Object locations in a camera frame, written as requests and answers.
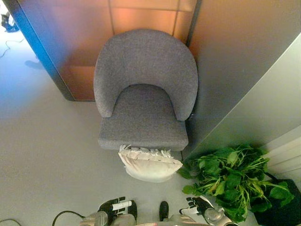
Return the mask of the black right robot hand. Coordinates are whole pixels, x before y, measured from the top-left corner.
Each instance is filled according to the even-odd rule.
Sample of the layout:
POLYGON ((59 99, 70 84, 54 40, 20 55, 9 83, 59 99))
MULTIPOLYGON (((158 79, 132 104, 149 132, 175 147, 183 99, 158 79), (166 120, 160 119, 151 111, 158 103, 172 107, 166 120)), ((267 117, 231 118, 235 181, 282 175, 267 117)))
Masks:
POLYGON ((203 195, 197 197, 187 197, 186 198, 189 207, 179 210, 180 214, 185 215, 204 215, 207 209, 213 209, 214 206, 211 202, 203 195))

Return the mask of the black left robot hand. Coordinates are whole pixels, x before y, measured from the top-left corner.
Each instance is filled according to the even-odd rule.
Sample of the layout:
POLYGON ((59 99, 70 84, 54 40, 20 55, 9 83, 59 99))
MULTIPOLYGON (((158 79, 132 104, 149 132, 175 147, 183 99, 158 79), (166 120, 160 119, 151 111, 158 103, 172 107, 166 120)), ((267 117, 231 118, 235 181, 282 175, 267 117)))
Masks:
POLYGON ((133 204, 133 200, 125 201, 125 197, 119 197, 112 200, 108 200, 100 205, 98 212, 105 212, 107 215, 107 225, 110 225, 117 214, 124 208, 130 207, 133 204))

